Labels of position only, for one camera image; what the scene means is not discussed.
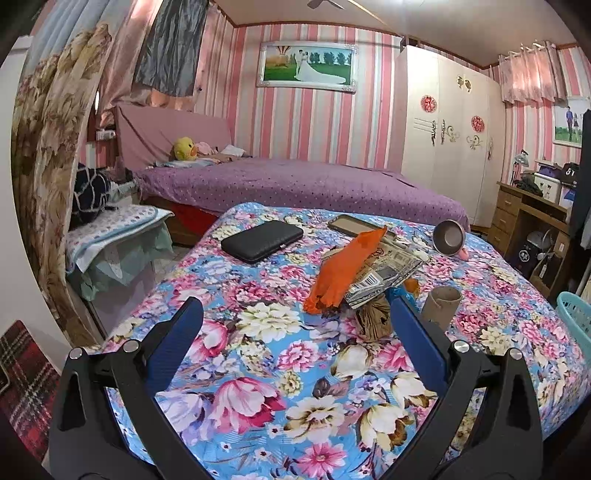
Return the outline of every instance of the pink curtain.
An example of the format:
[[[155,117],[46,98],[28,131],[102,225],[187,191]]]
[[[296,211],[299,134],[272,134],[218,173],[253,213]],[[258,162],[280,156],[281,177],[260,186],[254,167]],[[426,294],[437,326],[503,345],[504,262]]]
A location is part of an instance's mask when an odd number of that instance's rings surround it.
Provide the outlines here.
[[[509,57],[499,56],[499,73],[503,100],[515,102],[554,102],[566,98],[564,74],[555,45],[533,45]]]
[[[135,65],[149,33],[152,22],[163,0],[135,0],[127,23],[121,27],[115,46],[109,56],[99,85],[99,107],[96,115],[98,128],[115,124],[113,115],[117,102],[130,102],[136,105],[158,106],[175,110],[192,111],[200,92],[205,65],[211,50],[213,27],[222,13],[216,5],[207,12],[205,30],[199,64],[197,65],[195,87],[190,97],[171,97],[153,88],[133,83]]]

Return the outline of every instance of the bed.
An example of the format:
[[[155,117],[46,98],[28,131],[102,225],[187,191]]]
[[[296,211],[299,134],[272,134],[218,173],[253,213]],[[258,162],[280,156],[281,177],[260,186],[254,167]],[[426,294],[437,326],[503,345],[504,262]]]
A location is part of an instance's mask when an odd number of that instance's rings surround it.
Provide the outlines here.
[[[327,228],[335,215],[257,203],[229,209],[106,344],[113,351],[126,339],[142,339],[188,297],[201,300],[202,332],[156,400],[214,477],[378,478],[436,401],[395,334],[367,343],[345,307],[323,316],[303,312],[322,253],[349,241]],[[591,390],[580,348],[550,304],[489,244],[469,234],[464,262],[430,247],[431,226],[359,217],[388,225],[410,248],[430,255],[415,274],[419,307],[435,286],[462,292],[451,340],[496,354],[511,346],[523,351],[544,437],[577,409]],[[256,267],[220,249],[221,239],[273,219],[300,225],[302,240]],[[109,395],[130,449],[150,461],[121,399],[116,391]],[[482,396],[475,391],[450,456],[466,441]]]
[[[231,143],[226,121],[122,103],[116,109],[116,123],[119,151],[125,166],[134,171],[142,198],[164,199],[204,212],[185,215],[174,205],[150,200],[172,210],[177,217],[172,221],[182,221],[195,233],[204,233],[215,217],[242,202],[384,215],[429,225],[453,219],[467,231],[470,228],[459,202],[389,171],[267,158],[243,158],[208,167],[146,169],[167,161],[179,137],[205,141],[222,150]]]

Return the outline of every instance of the hanging clothes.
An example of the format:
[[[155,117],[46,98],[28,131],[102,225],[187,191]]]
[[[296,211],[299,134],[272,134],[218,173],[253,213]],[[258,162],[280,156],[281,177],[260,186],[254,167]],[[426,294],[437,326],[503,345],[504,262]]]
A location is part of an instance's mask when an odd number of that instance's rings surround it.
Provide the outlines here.
[[[591,110],[583,115],[583,142],[577,176],[577,193],[570,216],[569,234],[574,238],[583,228],[591,208]]]
[[[173,97],[193,94],[208,0],[164,0],[134,81]]]

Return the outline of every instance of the metal bowl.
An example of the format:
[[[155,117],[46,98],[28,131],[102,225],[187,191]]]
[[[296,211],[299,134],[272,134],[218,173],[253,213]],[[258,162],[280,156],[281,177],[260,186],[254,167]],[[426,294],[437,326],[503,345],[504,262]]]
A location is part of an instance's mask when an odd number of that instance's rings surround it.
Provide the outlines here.
[[[433,246],[443,255],[456,255],[466,243],[466,232],[455,220],[444,220],[433,229]]]

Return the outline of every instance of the plaid cloth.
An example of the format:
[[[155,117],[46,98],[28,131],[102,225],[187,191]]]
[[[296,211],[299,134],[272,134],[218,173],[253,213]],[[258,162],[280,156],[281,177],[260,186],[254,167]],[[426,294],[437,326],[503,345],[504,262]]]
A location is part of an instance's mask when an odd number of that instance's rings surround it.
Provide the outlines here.
[[[25,447],[40,462],[49,443],[51,409],[60,376],[19,320],[0,338],[0,362],[10,385],[0,410]]]

